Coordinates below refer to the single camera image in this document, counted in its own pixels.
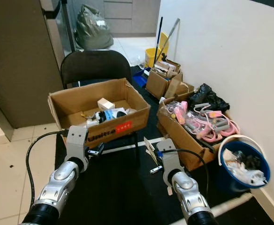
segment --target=chair backrest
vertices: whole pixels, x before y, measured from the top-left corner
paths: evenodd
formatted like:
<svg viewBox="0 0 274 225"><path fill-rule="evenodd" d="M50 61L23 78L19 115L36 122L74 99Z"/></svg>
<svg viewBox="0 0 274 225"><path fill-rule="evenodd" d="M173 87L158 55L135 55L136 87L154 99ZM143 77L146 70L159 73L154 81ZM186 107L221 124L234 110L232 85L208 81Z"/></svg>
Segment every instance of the chair backrest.
<svg viewBox="0 0 274 225"><path fill-rule="evenodd" d="M68 83L93 79L126 78L132 83L131 69L126 58L113 50L73 52L61 64L61 78Z"/></svg>

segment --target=yellow bucket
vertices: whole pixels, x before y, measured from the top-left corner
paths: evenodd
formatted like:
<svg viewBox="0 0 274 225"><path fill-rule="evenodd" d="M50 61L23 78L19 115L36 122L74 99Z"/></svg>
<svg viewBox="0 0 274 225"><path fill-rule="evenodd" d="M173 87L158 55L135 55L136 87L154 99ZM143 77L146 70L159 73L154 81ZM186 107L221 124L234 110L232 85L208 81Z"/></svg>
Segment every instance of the yellow bucket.
<svg viewBox="0 0 274 225"><path fill-rule="evenodd" d="M154 66L155 53L156 53L156 56L158 57L158 55L160 54L161 49L163 48L164 43L166 42L167 38L168 38L168 35L166 35L164 32L162 32L161 36L160 36L160 43L159 43L159 48L157 49L157 53L156 53L156 48L148 48L148 49L145 50L145 67L151 67L152 68ZM167 54L168 48L169 48L169 42L164 47L163 53ZM162 61L162 54L157 59L157 61Z"/></svg>

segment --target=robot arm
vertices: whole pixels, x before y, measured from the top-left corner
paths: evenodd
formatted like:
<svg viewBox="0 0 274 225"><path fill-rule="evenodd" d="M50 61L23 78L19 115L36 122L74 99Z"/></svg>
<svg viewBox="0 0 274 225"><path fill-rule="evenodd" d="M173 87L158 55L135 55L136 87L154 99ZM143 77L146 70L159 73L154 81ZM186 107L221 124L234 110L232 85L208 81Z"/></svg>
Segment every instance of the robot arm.
<svg viewBox="0 0 274 225"><path fill-rule="evenodd" d="M162 153L164 173L163 180L173 187L178 195L181 209L188 225L218 225L212 211L198 189L196 180L190 178L179 163L178 153L164 153L165 150L174 150L175 146L171 139L166 139L157 144Z"/></svg>
<svg viewBox="0 0 274 225"><path fill-rule="evenodd" d="M87 132L84 127L69 128L65 162L51 174L48 184L30 208L22 225L51 225L57 222L75 181L88 167L84 150Z"/></svg>

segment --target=blue bucket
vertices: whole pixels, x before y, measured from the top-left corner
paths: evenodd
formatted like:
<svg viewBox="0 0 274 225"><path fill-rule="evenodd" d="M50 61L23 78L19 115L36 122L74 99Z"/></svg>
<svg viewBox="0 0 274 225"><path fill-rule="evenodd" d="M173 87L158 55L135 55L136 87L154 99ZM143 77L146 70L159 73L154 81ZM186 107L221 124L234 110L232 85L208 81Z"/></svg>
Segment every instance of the blue bucket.
<svg viewBox="0 0 274 225"><path fill-rule="evenodd" d="M221 146L219 148L218 152L218 160L219 160L219 173L218 173L218 181L221 184L221 187L226 189L228 192L244 192L251 188L261 188L264 185L260 186L253 186L250 184L246 184L240 180L238 180L227 168L224 160L223 160L223 152L225 149L228 149L232 152L235 151L242 151L246 156L252 155L254 157L258 157L260 159L260 170L264 173L264 176L266 178L266 181L270 181L270 167L263 156L257 149L252 147L251 145L241 142L241 141L233 141L227 143L227 141L231 138L246 138L250 141L252 141L262 152L261 147L251 138L243 136L243 135L232 135L224 139L224 141L221 143Z"/></svg>

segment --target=black plastic bag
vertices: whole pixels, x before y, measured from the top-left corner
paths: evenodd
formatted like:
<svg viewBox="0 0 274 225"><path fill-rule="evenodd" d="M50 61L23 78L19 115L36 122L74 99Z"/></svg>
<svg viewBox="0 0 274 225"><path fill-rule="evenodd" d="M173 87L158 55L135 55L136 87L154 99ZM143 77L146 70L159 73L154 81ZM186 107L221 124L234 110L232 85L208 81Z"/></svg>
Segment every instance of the black plastic bag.
<svg viewBox="0 0 274 225"><path fill-rule="evenodd" d="M195 105L201 103L209 103L211 105L207 110L221 110L224 113L226 110L230 109L230 105L222 98L218 97L216 93L212 91L212 88L205 83L190 97L190 110L193 110Z"/></svg>
<svg viewBox="0 0 274 225"><path fill-rule="evenodd" d="M84 50L100 49L114 43L110 28L97 9L82 5L77 15L76 43Z"/></svg>

